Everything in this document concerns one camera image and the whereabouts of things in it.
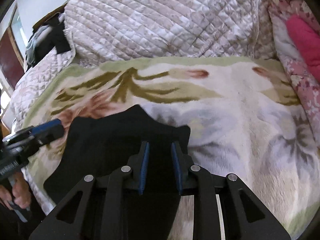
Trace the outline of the left hand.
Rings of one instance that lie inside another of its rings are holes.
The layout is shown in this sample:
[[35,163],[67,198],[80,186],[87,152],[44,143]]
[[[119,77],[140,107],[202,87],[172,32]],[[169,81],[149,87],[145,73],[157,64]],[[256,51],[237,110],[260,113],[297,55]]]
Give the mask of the left hand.
[[15,184],[12,187],[12,195],[11,193],[1,185],[1,204],[6,206],[9,210],[12,210],[9,202],[14,202],[22,209],[26,209],[31,204],[31,193],[29,191],[29,185],[25,181],[23,173],[17,172],[13,175]]

